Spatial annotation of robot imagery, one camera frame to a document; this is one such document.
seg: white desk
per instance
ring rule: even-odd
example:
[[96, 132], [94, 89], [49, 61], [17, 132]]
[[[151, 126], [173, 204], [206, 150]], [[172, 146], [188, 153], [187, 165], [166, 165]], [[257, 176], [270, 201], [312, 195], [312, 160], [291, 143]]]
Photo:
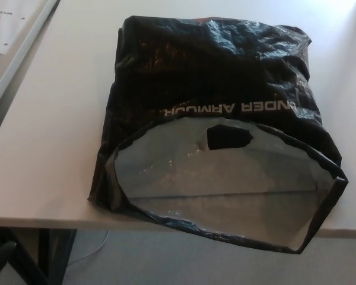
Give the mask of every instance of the white desk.
[[0, 55], [0, 98], [56, 2], [57, 0], [40, 0], [36, 12], [28, 20], [8, 53]]
[[0, 226], [163, 230], [87, 201], [117, 29], [134, 14], [216, 15], [298, 26], [313, 39], [311, 87], [350, 179], [320, 234], [356, 237], [356, 1], [321, 2], [61, 1], [0, 129]]

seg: floor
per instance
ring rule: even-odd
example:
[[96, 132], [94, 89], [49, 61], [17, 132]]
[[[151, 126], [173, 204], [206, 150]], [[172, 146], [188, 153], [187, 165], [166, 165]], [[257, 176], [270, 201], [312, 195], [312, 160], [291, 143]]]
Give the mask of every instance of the floor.
[[[70, 262], [105, 234], [79, 231]], [[35, 253], [35, 233], [23, 231], [21, 238]], [[24, 283], [7, 265], [1, 284]], [[356, 239], [314, 239], [302, 255], [286, 255], [179, 232], [111, 231], [100, 251], [68, 267], [64, 284], [356, 284]]]

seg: wire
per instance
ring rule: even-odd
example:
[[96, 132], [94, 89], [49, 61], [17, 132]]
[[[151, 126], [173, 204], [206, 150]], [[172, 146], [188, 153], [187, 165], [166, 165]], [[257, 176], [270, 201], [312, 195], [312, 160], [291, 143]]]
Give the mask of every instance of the wire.
[[94, 251], [90, 252], [89, 254], [86, 254], [86, 255], [82, 256], [81, 258], [78, 258], [77, 260], [74, 260], [74, 261], [70, 262], [70, 263], [67, 265], [67, 267], [69, 267], [69, 266], [71, 266], [71, 265], [73, 265], [73, 264], [75, 264], [75, 263], [77, 263], [77, 262], [79, 262], [79, 261], [81, 261], [81, 260], [83, 260], [83, 259], [85, 259], [85, 258], [87, 258], [87, 257], [90, 257], [90, 256], [92, 256], [92, 254], [94, 254], [94, 253], [96, 253], [97, 251], [99, 251], [99, 250], [103, 247], [103, 245], [106, 243], [106, 241], [107, 241], [107, 239], [108, 239], [108, 235], [109, 235], [109, 230], [106, 232], [106, 236], [104, 237], [103, 242], [101, 243], [101, 245], [99, 245], [99, 246], [97, 247], [97, 249], [95, 249]]

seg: paper sheet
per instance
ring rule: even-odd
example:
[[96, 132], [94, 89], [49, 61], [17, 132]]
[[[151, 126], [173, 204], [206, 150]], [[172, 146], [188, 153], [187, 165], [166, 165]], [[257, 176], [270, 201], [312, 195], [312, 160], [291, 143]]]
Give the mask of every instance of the paper sheet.
[[0, 53], [6, 53], [41, 0], [0, 0]]

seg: white table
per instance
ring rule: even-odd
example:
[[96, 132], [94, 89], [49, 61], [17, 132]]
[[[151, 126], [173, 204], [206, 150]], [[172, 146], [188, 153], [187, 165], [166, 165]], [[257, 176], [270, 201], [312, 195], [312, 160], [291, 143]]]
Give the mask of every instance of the white table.
[[320, 234], [356, 237], [356, 1], [61, 1], [0, 129], [0, 226], [164, 229], [87, 201], [117, 29], [130, 15], [216, 15], [306, 31], [310, 84], [350, 180]]
[[0, 55], [0, 98], [37, 37], [57, 0], [40, 0], [39, 6], [22, 29], [8, 53]]

